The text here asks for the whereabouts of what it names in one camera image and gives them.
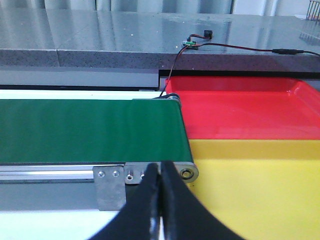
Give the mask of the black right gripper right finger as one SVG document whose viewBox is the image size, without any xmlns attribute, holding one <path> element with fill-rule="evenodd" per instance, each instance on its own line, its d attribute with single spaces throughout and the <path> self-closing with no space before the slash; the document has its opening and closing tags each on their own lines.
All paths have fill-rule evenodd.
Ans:
<svg viewBox="0 0 320 240">
<path fill-rule="evenodd" d="M 170 161 L 161 163 L 160 195 L 166 240 L 243 239 L 200 203 Z"/>
</svg>

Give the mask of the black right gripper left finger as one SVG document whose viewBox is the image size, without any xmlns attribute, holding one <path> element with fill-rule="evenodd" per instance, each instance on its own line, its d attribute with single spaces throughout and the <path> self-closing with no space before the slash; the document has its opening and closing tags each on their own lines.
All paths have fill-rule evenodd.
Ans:
<svg viewBox="0 0 320 240">
<path fill-rule="evenodd" d="M 159 172 L 150 163 L 139 186 L 118 214 L 92 240 L 157 240 L 160 236 Z"/>
</svg>

